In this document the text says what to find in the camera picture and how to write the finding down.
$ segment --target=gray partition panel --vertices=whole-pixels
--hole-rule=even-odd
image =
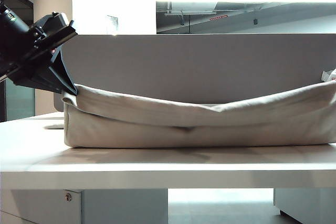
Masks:
[[[225,103],[320,82],[336,68],[336,35],[80,35],[64,45],[64,60],[75,83]],[[55,107],[62,110],[58,94]]]

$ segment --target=floor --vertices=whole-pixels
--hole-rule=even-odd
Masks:
[[[300,224],[273,206],[273,189],[170,189],[169,224]]]

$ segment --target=fabric bag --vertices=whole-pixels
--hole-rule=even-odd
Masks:
[[[63,93],[72,147],[163,148],[336,142],[336,81],[213,107],[76,85]]]

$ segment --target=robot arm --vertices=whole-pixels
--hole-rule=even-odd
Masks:
[[[77,95],[65,68],[62,44],[77,35],[73,21],[52,13],[27,26],[0,0],[0,82]]]

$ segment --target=white table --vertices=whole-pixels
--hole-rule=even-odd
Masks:
[[[69,148],[63,142],[63,130],[45,128],[62,120],[58,112],[0,124],[3,192],[138,189],[148,190],[152,196],[163,195],[160,197],[165,202],[167,188],[336,187],[334,144],[152,150]]]

